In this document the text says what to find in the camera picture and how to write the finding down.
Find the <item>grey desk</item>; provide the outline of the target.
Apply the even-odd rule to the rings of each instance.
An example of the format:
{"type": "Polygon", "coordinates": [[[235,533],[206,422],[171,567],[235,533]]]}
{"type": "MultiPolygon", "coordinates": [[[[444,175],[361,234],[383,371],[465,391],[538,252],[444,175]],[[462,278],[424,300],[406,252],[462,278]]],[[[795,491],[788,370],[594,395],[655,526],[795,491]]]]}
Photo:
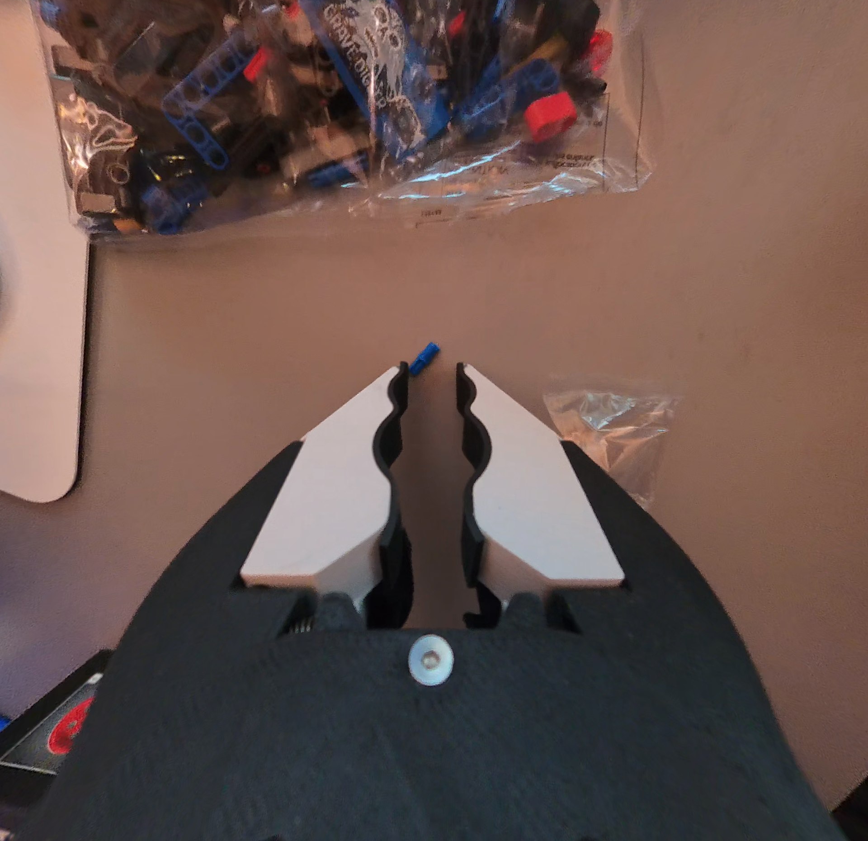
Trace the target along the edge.
{"type": "Polygon", "coordinates": [[[476,608],[455,366],[681,400],[652,513],[720,597],[802,770],[866,775],[866,0],[639,0],[653,174],[491,217],[288,215],[100,244],[81,469],[2,495],[2,714],[117,643],[188,539],[428,343],[394,475],[407,626],[476,608]]]}

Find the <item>small clear bag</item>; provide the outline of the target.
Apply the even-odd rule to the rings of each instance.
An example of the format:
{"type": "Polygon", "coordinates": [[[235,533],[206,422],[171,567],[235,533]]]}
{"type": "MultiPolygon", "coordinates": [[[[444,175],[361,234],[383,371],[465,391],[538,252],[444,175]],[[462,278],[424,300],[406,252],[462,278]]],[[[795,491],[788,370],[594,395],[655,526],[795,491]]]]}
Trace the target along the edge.
{"type": "Polygon", "coordinates": [[[551,378],[542,402],[561,440],[578,446],[648,511],[683,395],[647,379],[572,374],[551,378]]]}

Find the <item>black toy set box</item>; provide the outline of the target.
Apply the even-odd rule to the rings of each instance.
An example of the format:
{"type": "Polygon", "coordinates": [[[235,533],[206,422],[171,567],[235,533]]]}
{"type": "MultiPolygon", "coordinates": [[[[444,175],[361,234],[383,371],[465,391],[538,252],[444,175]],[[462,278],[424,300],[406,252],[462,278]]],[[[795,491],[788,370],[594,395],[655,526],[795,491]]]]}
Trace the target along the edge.
{"type": "Polygon", "coordinates": [[[81,731],[112,654],[111,649],[97,652],[2,729],[2,773],[38,780],[57,775],[81,731]]]}

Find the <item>clear bag of toy bricks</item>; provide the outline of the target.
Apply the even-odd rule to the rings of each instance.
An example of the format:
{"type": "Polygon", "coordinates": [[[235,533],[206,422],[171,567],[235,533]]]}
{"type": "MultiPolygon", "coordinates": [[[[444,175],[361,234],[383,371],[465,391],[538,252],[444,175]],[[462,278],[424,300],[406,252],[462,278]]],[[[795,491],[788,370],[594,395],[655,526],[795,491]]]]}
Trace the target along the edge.
{"type": "Polygon", "coordinates": [[[267,213],[485,216],[639,189],[643,0],[396,0],[445,130],[396,162],[323,0],[29,0],[71,218],[101,239],[267,213]]]}

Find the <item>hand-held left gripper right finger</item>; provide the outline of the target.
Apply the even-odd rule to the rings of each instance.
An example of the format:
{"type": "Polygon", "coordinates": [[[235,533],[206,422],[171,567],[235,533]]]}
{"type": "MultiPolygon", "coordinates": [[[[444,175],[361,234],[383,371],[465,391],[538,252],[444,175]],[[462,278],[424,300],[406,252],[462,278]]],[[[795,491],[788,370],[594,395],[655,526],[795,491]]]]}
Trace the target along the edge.
{"type": "Polygon", "coordinates": [[[625,575],[561,439],[478,369],[459,363],[462,573],[497,604],[621,586],[625,575]]]}

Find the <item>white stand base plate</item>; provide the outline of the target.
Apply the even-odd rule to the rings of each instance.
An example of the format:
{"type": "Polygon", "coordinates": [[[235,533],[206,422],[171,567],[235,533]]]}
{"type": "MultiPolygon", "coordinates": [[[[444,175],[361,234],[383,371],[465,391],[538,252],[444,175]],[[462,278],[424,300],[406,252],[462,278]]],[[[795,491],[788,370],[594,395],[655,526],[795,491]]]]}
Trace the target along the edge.
{"type": "Polygon", "coordinates": [[[89,243],[28,0],[1,0],[1,46],[1,489],[45,503],[78,475],[89,243]]]}

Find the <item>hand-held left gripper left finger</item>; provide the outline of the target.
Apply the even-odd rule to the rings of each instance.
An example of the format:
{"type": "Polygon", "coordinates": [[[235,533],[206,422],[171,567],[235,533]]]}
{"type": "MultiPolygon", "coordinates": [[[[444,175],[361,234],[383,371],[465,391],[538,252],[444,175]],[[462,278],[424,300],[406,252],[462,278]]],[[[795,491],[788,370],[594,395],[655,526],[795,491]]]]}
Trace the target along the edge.
{"type": "Polygon", "coordinates": [[[370,628],[410,614],[410,539],[392,467],[403,451],[409,367],[387,369],[314,427],[241,567],[247,587],[344,594],[370,628]]]}

